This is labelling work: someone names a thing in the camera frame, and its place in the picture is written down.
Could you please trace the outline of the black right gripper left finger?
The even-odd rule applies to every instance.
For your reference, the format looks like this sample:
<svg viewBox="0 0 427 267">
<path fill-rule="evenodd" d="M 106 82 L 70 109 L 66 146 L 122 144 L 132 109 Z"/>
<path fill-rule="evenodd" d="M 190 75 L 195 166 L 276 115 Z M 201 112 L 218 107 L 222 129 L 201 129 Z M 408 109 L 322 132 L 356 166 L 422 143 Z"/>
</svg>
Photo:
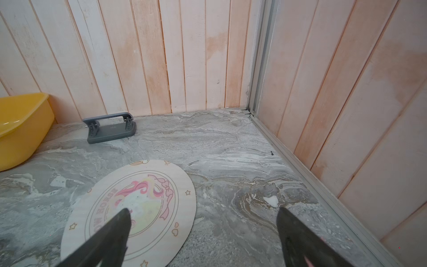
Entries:
<svg viewBox="0 0 427 267">
<path fill-rule="evenodd" d="M 120 267 L 127 250 L 131 214 L 124 208 L 76 251 L 61 261 L 59 267 Z"/>
</svg>

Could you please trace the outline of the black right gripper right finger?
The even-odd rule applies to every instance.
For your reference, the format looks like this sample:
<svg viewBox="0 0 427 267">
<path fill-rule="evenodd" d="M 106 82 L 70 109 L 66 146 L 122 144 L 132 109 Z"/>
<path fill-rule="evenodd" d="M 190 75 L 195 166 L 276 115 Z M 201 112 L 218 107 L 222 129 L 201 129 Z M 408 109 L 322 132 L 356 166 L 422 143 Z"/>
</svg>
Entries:
<svg viewBox="0 0 427 267">
<path fill-rule="evenodd" d="M 276 225 L 287 267 L 351 267 L 288 209 L 279 209 Z"/>
</svg>

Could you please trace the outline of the pink unicorn round coaster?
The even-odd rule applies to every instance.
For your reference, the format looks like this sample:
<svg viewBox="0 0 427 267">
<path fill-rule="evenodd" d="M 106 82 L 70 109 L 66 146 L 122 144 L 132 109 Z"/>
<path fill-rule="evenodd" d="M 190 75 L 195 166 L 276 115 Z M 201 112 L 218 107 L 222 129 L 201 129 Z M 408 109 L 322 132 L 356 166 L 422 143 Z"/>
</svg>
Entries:
<svg viewBox="0 0 427 267">
<path fill-rule="evenodd" d="M 97 182 L 77 203 L 64 229 L 66 259 L 122 209 L 131 215 L 125 267 L 165 267 L 181 250 L 196 214 L 192 180 L 165 160 L 121 167 Z"/>
</svg>

